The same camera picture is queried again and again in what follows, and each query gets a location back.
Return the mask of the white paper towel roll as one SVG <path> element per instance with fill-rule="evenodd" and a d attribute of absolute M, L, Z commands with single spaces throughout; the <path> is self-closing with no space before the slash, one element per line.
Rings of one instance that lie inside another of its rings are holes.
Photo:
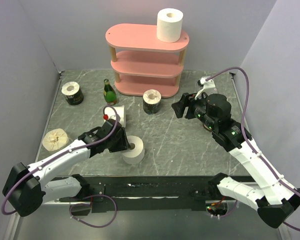
<path fill-rule="evenodd" d="M 145 145 L 143 140 L 134 135 L 127 137 L 128 143 L 132 146 L 132 149 L 128 148 L 121 152 L 123 160 L 130 165 L 140 163 L 145 156 Z"/>
<path fill-rule="evenodd" d="M 116 111 L 116 113 L 119 116 L 119 123 L 121 124 L 122 127 L 126 127 L 126 108 L 124 105 L 122 106 L 114 106 L 113 107 Z M 106 107 L 104 113 L 110 118 L 115 120 L 116 115 L 115 112 L 112 108 Z"/>
<path fill-rule="evenodd" d="M 181 37 L 183 17 L 183 12 L 178 9 L 161 9 L 157 14 L 157 38 L 165 43 L 178 41 Z"/>

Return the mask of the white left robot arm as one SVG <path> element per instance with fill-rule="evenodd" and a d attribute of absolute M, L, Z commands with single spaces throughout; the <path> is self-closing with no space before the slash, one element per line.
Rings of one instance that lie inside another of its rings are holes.
<path fill-rule="evenodd" d="M 79 174 L 56 180 L 67 168 L 108 150 L 111 153 L 125 151 L 130 147 L 125 128 L 116 120 L 108 119 L 102 126 L 82 133 L 66 148 L 53 155 L 29 164 L 18 163 L 11 169 L 2 193 L 5 197 L 1 212 L 10 203 L 14 212 L 26 217 L 43 203 L 60 198 L 84 201 L 90 184 Z"/>

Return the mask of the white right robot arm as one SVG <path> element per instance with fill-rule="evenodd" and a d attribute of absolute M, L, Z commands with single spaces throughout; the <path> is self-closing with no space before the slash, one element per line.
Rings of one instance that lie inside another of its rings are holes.
<path fill-rule="evenodd" d="M 184 93 L 171 105 L 178 119 L 198 119 L 213 139 L 248 171 L 258 188 L 219 173 L 210 181 L 208 193 L 213 199 L 231 197 L 252 209 L 271 228 L 278 228 L 300 206 L 300 188 L 295 188 L 280 174 L 258 148 L 251 134 L 232 119 L 227 97 L 214 93 L 198 98 Z"/>

